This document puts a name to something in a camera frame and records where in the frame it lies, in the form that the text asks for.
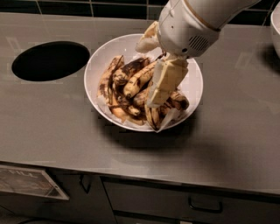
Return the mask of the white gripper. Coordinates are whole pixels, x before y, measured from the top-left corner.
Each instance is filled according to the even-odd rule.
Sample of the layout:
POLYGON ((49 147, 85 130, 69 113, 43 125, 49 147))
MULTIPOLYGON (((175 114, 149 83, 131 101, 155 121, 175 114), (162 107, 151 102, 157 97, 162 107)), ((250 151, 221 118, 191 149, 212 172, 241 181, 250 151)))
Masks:
POLYGON ((199 57, 219 36, 220 30, 205 22, 186 0, 169 0, 159 20, 154 21, 136 43, 138 53, 150 52, 160 45, 173 54, 157 60, 147 106, 163 105, 188 72, 186 57, 199 57))

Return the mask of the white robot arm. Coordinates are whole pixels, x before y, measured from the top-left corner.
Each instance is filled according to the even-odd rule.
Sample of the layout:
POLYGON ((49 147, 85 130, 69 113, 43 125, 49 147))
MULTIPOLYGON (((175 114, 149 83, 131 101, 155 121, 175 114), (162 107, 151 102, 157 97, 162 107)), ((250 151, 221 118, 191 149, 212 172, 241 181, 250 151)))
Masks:
POLYGON ((136 44, 147 53, 167 53, 155 66, 147 105, 157 108, 171 96, 188 72, 187 60, 201 56, 220 36, 221 29, 239 12, 261 0, 169 0, 159 20, 136 44))

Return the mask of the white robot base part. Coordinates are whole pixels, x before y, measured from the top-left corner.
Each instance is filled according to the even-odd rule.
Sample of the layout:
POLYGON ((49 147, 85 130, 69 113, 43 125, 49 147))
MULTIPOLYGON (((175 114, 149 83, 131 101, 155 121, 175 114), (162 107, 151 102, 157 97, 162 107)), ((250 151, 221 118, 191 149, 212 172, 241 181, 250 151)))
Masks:
POLYGON ((270 15, 270 34, 276 55, 280 59, 280 2, 270 15))

